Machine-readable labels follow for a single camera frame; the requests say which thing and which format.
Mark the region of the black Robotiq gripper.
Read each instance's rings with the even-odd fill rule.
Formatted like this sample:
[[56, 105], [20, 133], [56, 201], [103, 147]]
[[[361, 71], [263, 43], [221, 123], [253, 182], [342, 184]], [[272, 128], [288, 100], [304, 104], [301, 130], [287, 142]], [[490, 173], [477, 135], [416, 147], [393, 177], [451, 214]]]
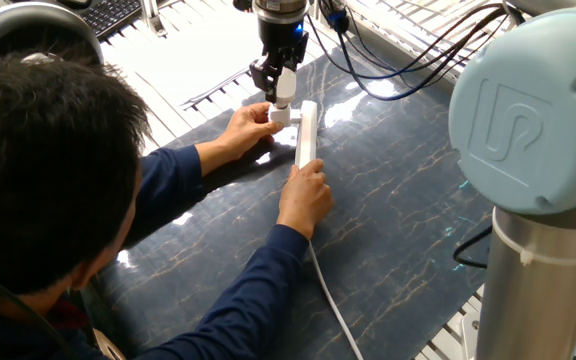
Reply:
[[282, 68], [297, 71], [305, 56], [309, 34], [304, 30], [303, 20], [285, 24], [259, 20], [258, 28], [263, 43], [262, 57], [254, 60], [249, 70], [254, 85], [265, 94], [265, 100], [275, 103]]

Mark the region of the person's left hand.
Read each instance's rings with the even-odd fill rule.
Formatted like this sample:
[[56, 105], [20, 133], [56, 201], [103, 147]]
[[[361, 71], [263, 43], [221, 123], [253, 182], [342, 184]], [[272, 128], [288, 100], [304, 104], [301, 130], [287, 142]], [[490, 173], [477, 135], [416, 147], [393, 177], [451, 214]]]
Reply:
[[242, 158], [261, 140], [273, 140], [284, 125], [268, 117], [270, 103], [255, 103], [239, 108], [231, 117], [224, 132], [215, 140], [195, 145], [202, 176]]

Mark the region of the person's right hand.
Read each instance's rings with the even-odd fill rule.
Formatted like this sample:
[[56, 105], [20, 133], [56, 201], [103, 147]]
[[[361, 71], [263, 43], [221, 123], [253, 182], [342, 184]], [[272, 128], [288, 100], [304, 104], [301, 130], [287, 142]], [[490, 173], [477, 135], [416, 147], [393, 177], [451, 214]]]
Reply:
[[292, 228], [307, 240], [312, 239], [316, 225], [334, 204], [323, 166], [321, 159], [303, 168], [293, 165], [279, 201], [277, 224]]

